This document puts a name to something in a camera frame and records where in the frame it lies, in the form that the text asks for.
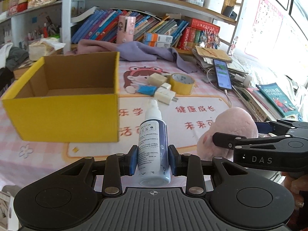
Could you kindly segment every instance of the tablecloth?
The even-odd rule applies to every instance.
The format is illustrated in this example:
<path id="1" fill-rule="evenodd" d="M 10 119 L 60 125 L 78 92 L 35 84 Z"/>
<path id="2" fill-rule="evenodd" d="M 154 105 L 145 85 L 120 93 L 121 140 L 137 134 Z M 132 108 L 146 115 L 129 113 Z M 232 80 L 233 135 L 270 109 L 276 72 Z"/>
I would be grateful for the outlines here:
<path id="1" fill-rule="evenodd" d="M 110 154 L 127 153 L 138 144 L 138 126 L 144 120 L 148 97 L 134 93 L 136 84 L 147 84 L 152 73 L 183 73 L 175 64 L 165 60 L 147 62 L 120 61 L 120 141 L 118 143 L 43 143 L 20 139 L 0 104 L 0 189 L 6 185 L 24 187 L 84 156 L 103 160 Z M 167 123 L 169 144 L 180 153 L 196 154 L 199 137 L 209 128 L 218 114 L 226 110 L 228 100 L 223 92 L 201 81 L 202 72 L 189 74 L 196 81 L 192 95 L 179 96 L 169 106 L 160 103 Z M 242 102 L 230 93 L 232 106 L 245 109 Z M 96 190 L 102 178 L 97 179 Z M 172 177 L 170 186 L 184 186 L 185 179 Z M 134 177 L 122 178 L 123 188 L 138 186 Z"/>

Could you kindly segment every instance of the smartphone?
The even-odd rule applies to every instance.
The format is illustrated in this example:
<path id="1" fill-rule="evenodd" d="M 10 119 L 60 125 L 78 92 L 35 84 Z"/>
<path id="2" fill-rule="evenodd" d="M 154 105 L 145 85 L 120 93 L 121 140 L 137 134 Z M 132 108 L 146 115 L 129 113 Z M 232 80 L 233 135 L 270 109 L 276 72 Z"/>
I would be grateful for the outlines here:
<path id="1" fill-rule="evenodd" d="M 224 61 L 214 60 L 214 66 L 218 87 L 222 90 L 232 90 L 227 63 Z"/>

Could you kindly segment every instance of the roll of tape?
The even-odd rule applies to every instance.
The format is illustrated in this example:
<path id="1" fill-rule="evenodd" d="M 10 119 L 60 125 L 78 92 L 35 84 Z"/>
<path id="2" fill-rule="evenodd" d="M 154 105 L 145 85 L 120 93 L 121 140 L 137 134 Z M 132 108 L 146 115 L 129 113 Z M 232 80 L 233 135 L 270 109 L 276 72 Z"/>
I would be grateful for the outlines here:
<path id="1" fill-rule="evenodd" d="M 189 75 L 175 73 L 170 77 L 171 90 L 179 95 L 190 95 L 195 85 L 195 80 Z"/>

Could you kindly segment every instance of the crosshair symbol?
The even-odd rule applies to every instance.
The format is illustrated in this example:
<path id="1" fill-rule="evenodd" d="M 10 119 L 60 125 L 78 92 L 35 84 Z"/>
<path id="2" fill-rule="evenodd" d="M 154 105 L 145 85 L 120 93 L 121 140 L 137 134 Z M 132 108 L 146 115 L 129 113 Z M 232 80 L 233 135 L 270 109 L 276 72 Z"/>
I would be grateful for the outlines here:
<path id="1" fill-rule="evenodd" d="M 159 192 L 157 192 L 157 191 L 155 191 L 155 190 L 152 190 L 151 192 L 149 192 L 149 194 L 151 194 L 151 195 L 157 195 L 157 194 L 159 194 Z"/>

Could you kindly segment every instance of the fingernail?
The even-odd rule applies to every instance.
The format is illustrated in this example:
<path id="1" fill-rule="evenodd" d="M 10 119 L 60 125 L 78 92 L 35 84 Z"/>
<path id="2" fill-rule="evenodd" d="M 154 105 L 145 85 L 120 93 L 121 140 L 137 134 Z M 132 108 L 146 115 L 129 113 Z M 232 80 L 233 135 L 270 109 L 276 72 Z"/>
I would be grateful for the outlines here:
<path id="1" fill-rule="evenodd" d="M 299 200 L 296 200 L 295 201 L 295 206 L 298 207 L 298 208 L 302 208 L 302 207 L 304 207 L 304 203 L 299 201 Z"/>
<path id="2" fill-rule="evenodd" d="M 293 184 L 291 184 L 291 191 L 294 194 L 299 194 L 299 189 L 296 186 L 294 186 Z"/>

